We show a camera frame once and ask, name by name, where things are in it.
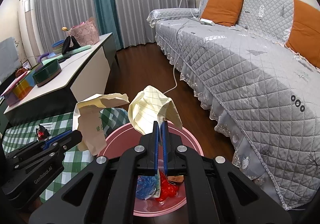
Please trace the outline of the dark green round tin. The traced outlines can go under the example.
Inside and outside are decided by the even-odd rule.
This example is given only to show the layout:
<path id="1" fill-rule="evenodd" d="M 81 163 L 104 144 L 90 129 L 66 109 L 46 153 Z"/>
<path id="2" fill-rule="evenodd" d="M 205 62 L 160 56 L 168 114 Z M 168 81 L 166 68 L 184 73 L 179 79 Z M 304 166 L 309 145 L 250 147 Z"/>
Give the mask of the dark green round tin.
<path id="1" fill-rule="evenodd" d="M 33 74 L 33 80 L 37 87 L 44 86 L 55 78 L 62 69 L 57 59 L 51 60 Z"/>

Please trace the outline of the pink trash bucket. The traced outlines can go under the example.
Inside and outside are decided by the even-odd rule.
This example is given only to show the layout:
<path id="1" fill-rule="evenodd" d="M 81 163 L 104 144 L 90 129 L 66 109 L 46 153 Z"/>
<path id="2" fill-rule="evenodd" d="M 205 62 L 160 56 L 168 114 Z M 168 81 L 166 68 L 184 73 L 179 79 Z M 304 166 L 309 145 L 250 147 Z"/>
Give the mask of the pink trash bucket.
<path id="1" fill-rule="evenodd" d="M 169 121 L 168 129 L 170 133 L 181 137 L 183 145 L 194 149 L 202 156 L 204 155 L 198 140 L 186 128 L 178 129 Z M 98 156 L 109 159 L 119 157 L 127 149 L 138 145 L 141 136 L 142 134 L 135 130 L 131 123 L 127 123 L 114 130 L 106 138 L 106 147 L 99 152 Z M 134 215 L 141 217 L 162 216 L 178 210 L 186 203 L 185 187 L 184 184 L 180 184 L 176 196 L 167 198 L 163 203 L 156 199 L 135 199 Z"/>

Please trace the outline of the black red foil wrapper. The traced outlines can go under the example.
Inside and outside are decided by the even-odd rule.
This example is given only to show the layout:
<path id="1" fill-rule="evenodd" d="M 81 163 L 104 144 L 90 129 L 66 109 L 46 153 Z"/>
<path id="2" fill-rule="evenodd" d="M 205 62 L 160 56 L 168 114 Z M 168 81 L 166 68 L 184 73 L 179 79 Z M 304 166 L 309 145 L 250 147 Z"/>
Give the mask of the black red foil wrapper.
<path id="1" fill-rule="evenodd" d="M 37 135 L 37 139 L 39 141 L 42 141 L 47 139 L 50 136 L 50 133 L 46 127 L 39 124 L 38 127 L 36 128 L 36 135 Z"/>

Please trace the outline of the covered television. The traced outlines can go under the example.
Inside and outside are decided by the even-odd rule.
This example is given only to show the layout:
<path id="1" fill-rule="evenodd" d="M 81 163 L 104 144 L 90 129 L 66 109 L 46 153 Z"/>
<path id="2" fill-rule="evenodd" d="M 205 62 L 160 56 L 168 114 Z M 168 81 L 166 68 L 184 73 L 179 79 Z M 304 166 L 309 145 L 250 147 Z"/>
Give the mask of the covered television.
<path id="1" fill-rule="evenodd" d="M 0 81 L 3 83 L 21 66 L 15 40 L 9 37 L 0 44 Z"/>

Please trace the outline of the white top coffee table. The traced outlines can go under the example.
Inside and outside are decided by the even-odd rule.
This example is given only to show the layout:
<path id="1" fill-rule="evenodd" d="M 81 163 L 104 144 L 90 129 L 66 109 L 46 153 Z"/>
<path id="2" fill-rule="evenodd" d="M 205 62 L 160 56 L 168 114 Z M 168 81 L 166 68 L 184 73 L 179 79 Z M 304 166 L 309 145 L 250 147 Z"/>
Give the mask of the white top coffee table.
<path id="1" fill-rule="evenodd" d="M 62 62 L 61 73 L 31 92 L 4 116 L 13 126 L 72 112 L 75 105 L 94 94 L 103 94 L 112 63 L 116 60 L 116 44 L 112 33 L 101 35 L 92 48 Z"/>

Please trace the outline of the orange cushion near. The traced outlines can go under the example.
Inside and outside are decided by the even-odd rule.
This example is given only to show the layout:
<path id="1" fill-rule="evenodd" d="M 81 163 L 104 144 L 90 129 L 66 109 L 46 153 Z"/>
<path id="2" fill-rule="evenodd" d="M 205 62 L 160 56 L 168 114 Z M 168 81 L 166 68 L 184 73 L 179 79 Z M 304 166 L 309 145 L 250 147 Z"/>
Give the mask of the orange cushion near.
<path id="1" fill-rule="evenodd" d="M 293 0 L 293 24 L 286 46 L 319 68 L 320 11 L 301 0 Z"/>

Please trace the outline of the blue plastic bag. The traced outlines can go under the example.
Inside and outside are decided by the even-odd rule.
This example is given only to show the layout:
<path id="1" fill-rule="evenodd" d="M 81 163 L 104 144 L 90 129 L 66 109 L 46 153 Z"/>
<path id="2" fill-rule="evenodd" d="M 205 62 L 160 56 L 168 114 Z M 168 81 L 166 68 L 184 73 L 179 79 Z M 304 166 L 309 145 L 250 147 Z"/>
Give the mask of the blue plastic bag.
<path id="1" fill-rule="evenodd" d="M 137 180 L 136 198 L 140 200 L 160 197 L 161 185 L 159 175 L 139 176 Z"/>

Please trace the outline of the stacked coloured bowls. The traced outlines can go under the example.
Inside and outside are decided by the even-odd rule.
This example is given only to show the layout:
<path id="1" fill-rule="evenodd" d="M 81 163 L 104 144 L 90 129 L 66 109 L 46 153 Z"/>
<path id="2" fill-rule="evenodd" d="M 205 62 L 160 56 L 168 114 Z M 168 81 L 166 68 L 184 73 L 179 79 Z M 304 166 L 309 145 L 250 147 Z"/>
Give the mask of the stacked coloured bowls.
<path id="1" fill-rule="evenodd" d="M 60 40 L 52 45 L 53 53 L 56 55 L 61 54 L 64 40 Z"/>

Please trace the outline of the cream cardboard box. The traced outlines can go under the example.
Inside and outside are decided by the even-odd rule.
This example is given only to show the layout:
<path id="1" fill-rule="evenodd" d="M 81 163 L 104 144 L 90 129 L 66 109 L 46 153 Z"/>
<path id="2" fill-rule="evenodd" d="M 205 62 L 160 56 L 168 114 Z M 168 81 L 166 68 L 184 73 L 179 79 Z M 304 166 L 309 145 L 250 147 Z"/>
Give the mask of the cream cardboard box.
<path id="1" fill-rule="evenodd" d="M 168 176 L 168 181 L 176 185 L 180 185 L 184 182 L 184 176 L 183 175 Z"/>

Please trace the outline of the red plastic bag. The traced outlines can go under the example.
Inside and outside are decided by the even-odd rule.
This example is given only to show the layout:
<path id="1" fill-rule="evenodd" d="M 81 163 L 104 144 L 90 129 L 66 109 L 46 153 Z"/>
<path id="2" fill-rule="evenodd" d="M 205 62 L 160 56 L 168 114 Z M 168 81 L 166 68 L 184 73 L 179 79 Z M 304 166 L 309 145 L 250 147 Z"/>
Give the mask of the red plastic bag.
<path id="1" fill-rule="evenodd" d="M 172 184 L 168 181 L 167 176 L 162 171 L 160 173 L 160 182 L 161 182 L 161 191 L 158 198 L 155 200 L 159 203 L 163 203 L 169 197 L 175 197 L 179 186 L 176 184 Z"/>

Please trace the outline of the green checkered tablecloth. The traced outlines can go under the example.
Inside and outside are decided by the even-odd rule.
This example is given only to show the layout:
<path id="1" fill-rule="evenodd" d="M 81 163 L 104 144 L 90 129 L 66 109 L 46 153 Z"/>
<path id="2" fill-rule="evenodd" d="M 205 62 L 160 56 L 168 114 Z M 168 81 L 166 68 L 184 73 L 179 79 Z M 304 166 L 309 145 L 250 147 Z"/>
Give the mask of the green checkered tablecloth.
<path id="1" fill-rule="evenodd" d="M 98 130 L 108 137 L 119 127 L 129 123 L 127 111 L 123 108 L 107 108 L 100 111 L 100 123 Z M 49 139 L 57 137 L 52 143 L 61 144 L 71 137 L 73 125 L 73 113 L 64 113 L 38 121 L 13 126 L 6 130 L 2 145 L 5 154 L 23 147 L 26 144 L 38 140 L 37 131 L 40 127 L 45 127 L 50 134 Z M 82 169 L 88 166 L 94 159 L 94 156 L 88 151 L 80 151 L 77 146 L 67 147 L 65 149 L 65 158 L 63 160 L 63 171 L 55 180 L 42 192 L 40 199 L 46 202 L 56 192 L 58 192 L 67 182 L 75 177 Z"/>

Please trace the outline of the brown figurine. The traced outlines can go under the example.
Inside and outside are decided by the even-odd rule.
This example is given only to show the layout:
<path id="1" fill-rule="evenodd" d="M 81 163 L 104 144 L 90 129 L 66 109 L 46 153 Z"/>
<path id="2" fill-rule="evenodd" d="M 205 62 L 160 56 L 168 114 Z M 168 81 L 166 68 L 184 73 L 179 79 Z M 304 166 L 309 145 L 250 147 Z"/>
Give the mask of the brown figurine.
<path id="1" fill-rule="evenodd" d="M 24 74 L 25 72 L 29 71 L 28 69 L 22 67 L 22 68 L 19 68 L 15 71 L 15 77 L 18 78 L 20 77 L 20 75 Z"/>

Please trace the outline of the yellow lined paper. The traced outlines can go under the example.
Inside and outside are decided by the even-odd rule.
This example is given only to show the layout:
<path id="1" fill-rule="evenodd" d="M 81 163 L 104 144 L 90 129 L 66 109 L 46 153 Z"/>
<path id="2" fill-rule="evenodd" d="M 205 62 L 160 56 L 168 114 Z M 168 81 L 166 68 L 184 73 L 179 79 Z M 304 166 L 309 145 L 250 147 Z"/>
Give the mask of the yellow lined paper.
<path id="1" fill-rule="evenodd" d="M 154 122 L 161 125 L 166 119 L 182 128 L 174 101 L 153 86 L 147 86 L 136 95 L 127 113 L 131 125 L 142 135 L 153 132 Z"/>

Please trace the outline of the cream paper bag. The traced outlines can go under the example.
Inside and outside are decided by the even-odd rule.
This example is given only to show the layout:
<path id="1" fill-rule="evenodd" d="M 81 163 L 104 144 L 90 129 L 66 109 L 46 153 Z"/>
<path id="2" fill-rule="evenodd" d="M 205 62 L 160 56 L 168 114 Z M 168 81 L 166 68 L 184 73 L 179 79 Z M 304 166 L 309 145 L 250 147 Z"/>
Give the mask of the cream paper bag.
<path id="1" fill-rule="evenodd" d="M 82 134 L 82 141 L 78 144 L 80 151 L 89 150 L 96 156 L 106 147 L 101 110 L 118 107 L 129 103 L 127 94 L 95 94 L 75 105 L 73 112 L 72 130 Z"/>

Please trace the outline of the orange cushion far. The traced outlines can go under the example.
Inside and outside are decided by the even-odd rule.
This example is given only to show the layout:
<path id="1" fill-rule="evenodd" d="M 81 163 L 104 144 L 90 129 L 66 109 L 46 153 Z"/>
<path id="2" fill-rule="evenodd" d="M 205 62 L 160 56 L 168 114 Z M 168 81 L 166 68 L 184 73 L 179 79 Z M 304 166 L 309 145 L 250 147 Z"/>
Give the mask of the orange cushion far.
<path id="1" fill-rule="evenodd" d="M 235 26 L 244 0 L 208 0 L 201 18 L 215 24 Z"/>

